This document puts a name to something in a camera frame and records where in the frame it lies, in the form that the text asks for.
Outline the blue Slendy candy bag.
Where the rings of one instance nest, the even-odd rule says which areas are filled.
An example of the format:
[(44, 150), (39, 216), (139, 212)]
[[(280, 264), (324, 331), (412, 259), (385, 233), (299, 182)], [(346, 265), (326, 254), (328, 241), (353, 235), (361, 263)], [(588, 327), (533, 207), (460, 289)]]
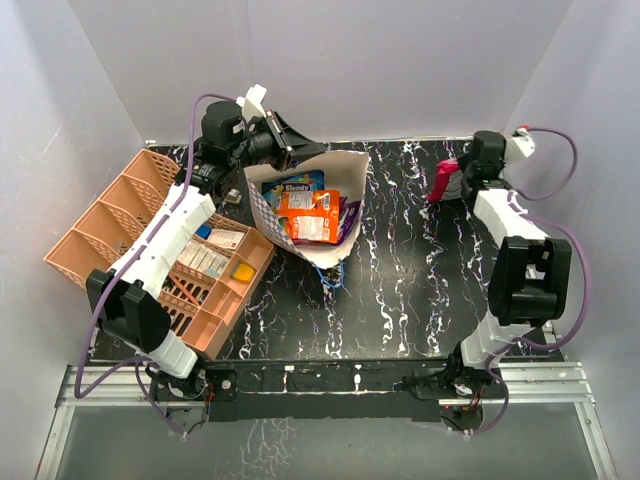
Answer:
[(321, 170), (310, 170), (287, 178), (263, 183), (261, 187), (265, 201), (274, 207), (283, 191), (317, 191), (325, 186), (325, 174)]

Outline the blue checkered paper bag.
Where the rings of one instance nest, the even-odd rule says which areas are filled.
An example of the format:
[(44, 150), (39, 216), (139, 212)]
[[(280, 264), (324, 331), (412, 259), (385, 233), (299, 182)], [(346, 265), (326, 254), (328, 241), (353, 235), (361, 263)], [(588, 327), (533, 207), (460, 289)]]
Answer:
[(360, 233), (370, 157), (329, 151), (293, 169), (244, 169), (257, 229), (310, 263), (328, 288), (344, 284), (344, 260)]

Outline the orange snack bag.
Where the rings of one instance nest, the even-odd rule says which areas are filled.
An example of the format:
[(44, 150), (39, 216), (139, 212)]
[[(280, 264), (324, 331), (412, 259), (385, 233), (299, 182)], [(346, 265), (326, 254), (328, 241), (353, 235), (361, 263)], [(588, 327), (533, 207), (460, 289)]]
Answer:
[(276, 215), (294, 243), (335, 244), (339, 203), (337, 190), (284, 191), (277, 200)]

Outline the pink chips bag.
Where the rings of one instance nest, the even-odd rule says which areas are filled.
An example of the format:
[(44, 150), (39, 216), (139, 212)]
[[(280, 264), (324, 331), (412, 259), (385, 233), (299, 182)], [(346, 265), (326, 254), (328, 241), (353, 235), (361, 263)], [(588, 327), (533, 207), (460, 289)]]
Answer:
[(463, 171), (458, 159), (443, 160), (437, 164), (433, 189), (427, 196), (430, 203), (462, 198)]

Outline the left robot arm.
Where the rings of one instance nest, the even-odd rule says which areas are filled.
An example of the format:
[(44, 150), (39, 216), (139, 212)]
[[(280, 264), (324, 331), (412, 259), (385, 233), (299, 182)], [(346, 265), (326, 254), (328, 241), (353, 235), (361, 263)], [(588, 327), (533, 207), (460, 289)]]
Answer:
[(213, 96), (193, 118), (185, 165), (166, 200), (132, 247), (107, 270), (86, 280), (92, 326), (129, 345), (140, 361), (166, 373), (182, 397), (194, 399), (207, 376), (197, 354), (171, 329), (158, 301), (163, 284), (196, 230), (234, 187), (243, 168), (266, 164), (285, 171), (324, 153), (322, 144), (292, 128), (278, 113), (248, 99)]

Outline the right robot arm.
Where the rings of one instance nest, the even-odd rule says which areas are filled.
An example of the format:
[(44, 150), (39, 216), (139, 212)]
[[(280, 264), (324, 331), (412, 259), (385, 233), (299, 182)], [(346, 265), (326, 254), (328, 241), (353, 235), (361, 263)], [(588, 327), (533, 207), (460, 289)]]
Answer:
[(461, 197), (499, 248), (488, 286), (488, 306), (475, 330), (447, 358), (442, 383), (466, 397), (491, 381), (490, 371), (513, 345), (565, 309), (572, 247), (527, 219), (504, 178), (504, 168), (530, 157), (531, 128), (481, 130), (458, 161)]

